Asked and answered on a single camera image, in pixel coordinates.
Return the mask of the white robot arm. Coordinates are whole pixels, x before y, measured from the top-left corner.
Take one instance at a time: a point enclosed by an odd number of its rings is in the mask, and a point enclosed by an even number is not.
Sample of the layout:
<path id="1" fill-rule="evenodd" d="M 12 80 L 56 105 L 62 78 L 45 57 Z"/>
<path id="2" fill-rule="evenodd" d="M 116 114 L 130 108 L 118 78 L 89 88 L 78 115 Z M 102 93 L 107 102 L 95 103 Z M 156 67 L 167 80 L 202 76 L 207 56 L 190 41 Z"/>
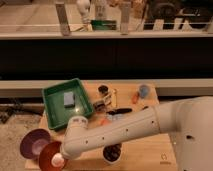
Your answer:
<path id="1" fill-rule="evenodd" d="M 76 116 L 68 122 L 59 151 L 50 159 L 62 167 L 82 153 L 138 138 L 170 133 L 179 171 L 213 171 L 213 97 L 176 100 L 149 107 L 104 126 L 89 129 Z"/>

